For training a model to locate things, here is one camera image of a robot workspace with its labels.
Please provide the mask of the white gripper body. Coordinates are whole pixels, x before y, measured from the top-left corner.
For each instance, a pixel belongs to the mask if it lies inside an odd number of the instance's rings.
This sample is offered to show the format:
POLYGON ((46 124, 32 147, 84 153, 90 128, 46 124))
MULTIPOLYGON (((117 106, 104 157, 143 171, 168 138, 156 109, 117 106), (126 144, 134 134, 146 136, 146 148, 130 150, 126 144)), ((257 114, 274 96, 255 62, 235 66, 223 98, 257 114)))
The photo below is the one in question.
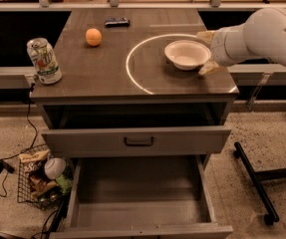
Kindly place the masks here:
POLYGON ((228 55, 226 49, 226 38, 229 30, 230 27, 224 27, 216 30, 210 44, 210 51, 213 60, 222 67, 229 67, 236 64, 236 61, 228 55))

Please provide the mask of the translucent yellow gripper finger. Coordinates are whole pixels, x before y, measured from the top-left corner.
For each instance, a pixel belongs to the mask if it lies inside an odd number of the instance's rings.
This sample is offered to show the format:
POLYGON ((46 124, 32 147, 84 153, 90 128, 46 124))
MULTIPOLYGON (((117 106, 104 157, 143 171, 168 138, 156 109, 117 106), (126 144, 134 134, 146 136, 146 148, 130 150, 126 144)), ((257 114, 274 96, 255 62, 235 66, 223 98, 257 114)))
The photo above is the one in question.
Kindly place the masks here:
POLYGON ((211 30, 199 31, 196 33, 196 38, 203 41, 206 44, 210 44, 212 42, 214 34, 215 32, 211 30))
POLYGON ((209 59, 199 70, 199 74, 201 76, 206 75, 207 73, 211 72, 212 70, 218 69, 219 65, 213 60, 209 59))

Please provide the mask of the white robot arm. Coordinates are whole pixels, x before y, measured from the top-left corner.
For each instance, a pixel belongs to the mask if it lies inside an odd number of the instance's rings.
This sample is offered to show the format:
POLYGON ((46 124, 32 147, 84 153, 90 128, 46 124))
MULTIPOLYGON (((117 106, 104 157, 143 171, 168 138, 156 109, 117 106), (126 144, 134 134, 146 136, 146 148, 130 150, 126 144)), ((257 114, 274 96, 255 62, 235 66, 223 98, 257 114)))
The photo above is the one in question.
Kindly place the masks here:
POLYGON ((263 8, 243 24, 201 31, 196 37, 209 44, 212 59, 229 67, 254 59, 267 59, 286 67, 286 9, 263 8))

